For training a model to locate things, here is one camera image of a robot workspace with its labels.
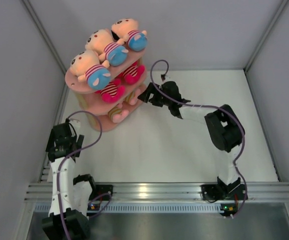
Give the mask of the pink frog toy striped shirt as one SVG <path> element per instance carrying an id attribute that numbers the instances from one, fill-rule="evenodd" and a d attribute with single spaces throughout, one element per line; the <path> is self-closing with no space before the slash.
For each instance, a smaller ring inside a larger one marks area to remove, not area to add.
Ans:
<path id="1" fill-rule="evenodd" d="M 120 123 L 129 115 L 129 110 L 123 109 L 123 104 L 119 103 L 107 115 L 113 123 Z"/>

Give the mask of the white panda toy yellow glasses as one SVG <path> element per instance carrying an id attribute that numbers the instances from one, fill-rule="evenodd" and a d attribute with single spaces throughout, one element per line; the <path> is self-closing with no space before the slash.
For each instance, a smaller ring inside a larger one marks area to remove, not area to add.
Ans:
<path id="1" fill-rule="evenodd" d="M 104 89 L 98 90 L 95 93 L 100 94 L 101 99 L 105 103 L 117 102 L 125 93 L 125 87 L 121 85 L 121 79 L 116 78 L 111 81 Z"/>

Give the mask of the black-haired boy doll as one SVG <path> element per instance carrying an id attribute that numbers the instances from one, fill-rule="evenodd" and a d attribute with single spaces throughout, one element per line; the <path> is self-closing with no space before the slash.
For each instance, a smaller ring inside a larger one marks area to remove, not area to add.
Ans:
<path id="1" fill-rule="evenodd" d="M 133 18 L 122 18 L 111 26 L 113 38 L 123 43 L 134 52 L 140 52 L 147 47 L 147 31 L 139 30 L 139 22 Z"/>

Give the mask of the peach pig toy blue shorts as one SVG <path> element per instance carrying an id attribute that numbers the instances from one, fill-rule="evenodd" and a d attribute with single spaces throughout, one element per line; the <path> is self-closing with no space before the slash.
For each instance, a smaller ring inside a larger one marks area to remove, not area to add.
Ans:
<path id="1" fill-rule="evenodd" d="M 121 38 L 114 40 L 108 29 L 99 29 L 88 37 L 85 49 L 96 52 L 101 62 L 107 60 L 111 66 L 116 67 L 128 57 L 129 50 L 124 44 L 125 41 Z"/>

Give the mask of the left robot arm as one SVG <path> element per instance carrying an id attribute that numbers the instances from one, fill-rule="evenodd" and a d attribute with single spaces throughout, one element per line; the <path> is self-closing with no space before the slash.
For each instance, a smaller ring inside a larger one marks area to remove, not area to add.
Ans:
<path id="1" fill-rule="evenodd" d="M 81 124 L 76 119 L 55 125 L 46 146 L 52 173 L 52 197 L 48 216 L 42 229 L 50 240 L 85 240 L 90 236 L 87 216 L 88 202 L 96 197 L 98 188 L 90 174 L 75 171 L 76 151 L 82 147 Z"/>

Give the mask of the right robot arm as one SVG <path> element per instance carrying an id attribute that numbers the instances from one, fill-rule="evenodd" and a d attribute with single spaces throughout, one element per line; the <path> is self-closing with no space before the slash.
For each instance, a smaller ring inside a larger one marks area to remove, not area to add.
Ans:
<path id="1" fill-rule="evenodd" d="M 150 83 L 138 99 L 156 107 L 167 106 L 174 117 L 206 126 L 208 138 L 217 150 L 217 178 L 216 183 L 201 186 L 203 200 L 238 202 L 248 198 L 245 181 L 235 166 L 236 158 L 241 155 L 245 130 L 228 104 L 221 107 L 193 105 L 182 97 L 174 81 L 162 85 Z"/>

